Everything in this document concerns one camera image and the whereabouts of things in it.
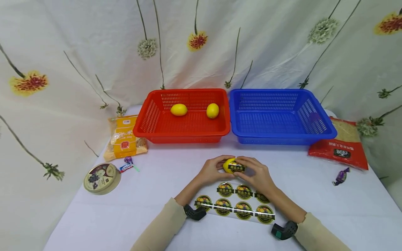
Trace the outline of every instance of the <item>blue basket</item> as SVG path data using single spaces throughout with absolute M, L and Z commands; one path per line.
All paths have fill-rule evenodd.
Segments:
M 311 145 L 337 132 L 313 93 L 304 89 L 235 89 L 232 131 L 241 144 Z

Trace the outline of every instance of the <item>floral curtain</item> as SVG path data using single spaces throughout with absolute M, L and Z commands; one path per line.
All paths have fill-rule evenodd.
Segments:
M 310 89 L 359 121 L 370 164 L 391 186 L 402 178 L 400 8 L 396 0 L 2 1 L 0 249 L 42 249 L 108 140 L 107 118 L 155 89 Z

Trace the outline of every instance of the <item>yellow flower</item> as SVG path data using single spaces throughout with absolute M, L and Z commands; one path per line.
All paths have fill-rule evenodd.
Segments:
M 391 12 L 386 15 L 381 22 L 374 27 L 374 33 L 377 35 L 391 35 L 402 31 L 402 14 Z
M 198 31 L 196 35 L 191 33 L 189 36 L 189 41 L 187 42 L 189 50 L 198 51 L 207 42 L 207 38 L 208 36 L 205 35 L 205 31 Z
M 30 71 L 25 78 L 12 77 L 9 81 L 11 90 L 16 94 L 28 97 L 38 91 L 45 89 L 49 83 L 46 75 L 39 71 Z

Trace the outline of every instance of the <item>red rice bag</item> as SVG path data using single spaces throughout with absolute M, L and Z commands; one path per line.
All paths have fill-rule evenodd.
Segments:
M 310 146 L 308 155 L 331 159 L 356 168 L 368 170 L 366 155 L 356 123 L 330 117 L 338 131 L 334 139 L 323 139 Z

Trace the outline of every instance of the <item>hand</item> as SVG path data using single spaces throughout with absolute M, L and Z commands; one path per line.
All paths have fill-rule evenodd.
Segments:
M 233 174 L 218 172 L 218 170 L 223 169 L 223 164 L 226 160 L 233 159 L 234 157 L 232 155 L 221 155 L 207 160 L 200 173 L 194 179 L 200 182 L 202 186 L 210 185 L 218 180 L 226 181 L 234 179 Z
M 237 157 L 236 162 L 252 169 L 255 172 L 255 175 L 250 177 L 244 173 L 235 172 L 235 176 L 238 176 L 250 183 L 255 189 L 258 190 L 258 192 L 264 194 L 266 197 L 275 193 L 277 187 L 274 184 L 271 175 L 269 175 L 269 170 L 266 165 L 261 164 L 255 158 L 244 156 Z

